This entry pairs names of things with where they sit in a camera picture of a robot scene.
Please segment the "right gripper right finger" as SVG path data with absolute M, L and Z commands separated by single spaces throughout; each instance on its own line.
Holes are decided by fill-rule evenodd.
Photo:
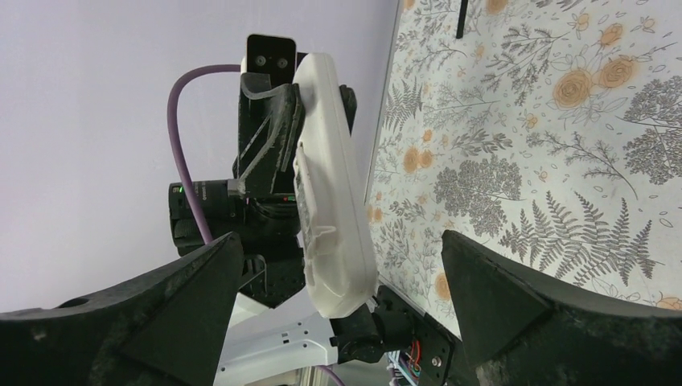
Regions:
M 680 384 L 680 312 L 570 285 L 456 231 L 442 262 L 479 384 Z

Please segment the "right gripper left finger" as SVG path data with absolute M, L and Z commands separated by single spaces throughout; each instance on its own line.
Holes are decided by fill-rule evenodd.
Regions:
M 229 233 L 56 308 L 2 314 L 2 384 L 213 384 L 243 261 Z

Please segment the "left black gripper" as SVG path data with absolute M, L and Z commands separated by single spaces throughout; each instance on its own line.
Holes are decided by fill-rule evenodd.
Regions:
M 353 88 L 339 86 L 349 133 L 358 107 Z M 226 205 L 257 213 L 297 213 L 294 194 L 295 150 L 305 118 L 297 84 L 272 87 L 269 76 L 240 75 L 238 155 L 234 179 L 227 183 Z

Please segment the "white remote control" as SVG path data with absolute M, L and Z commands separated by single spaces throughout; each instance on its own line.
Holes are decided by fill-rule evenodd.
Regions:
M 306 288 L 324 318 L 345 318 L 378 277 L 349 118 L 330 55 L 306 55 L 294 83 L 305 109 L 293 168 Z

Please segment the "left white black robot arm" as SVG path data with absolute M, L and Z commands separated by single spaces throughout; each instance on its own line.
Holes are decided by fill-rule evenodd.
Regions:
M 235 64 L 191 70 L 174 84 L 166 121 L 180 181 L 169 187 L 170 229 L 175 247 L 185 255 L 206 240 L 226 233 L 240 235 L 245 253 L 240 299 L 273 309 L 306 284 L 302 227 L 294 194 L 295 148 L 305 109 L 296 85 L 274 86 L 268 75 L 240 82 L 239 152 L 231 179 L 193 181 L 179 139 L 178 104 L 192 80 L 237 72 Z

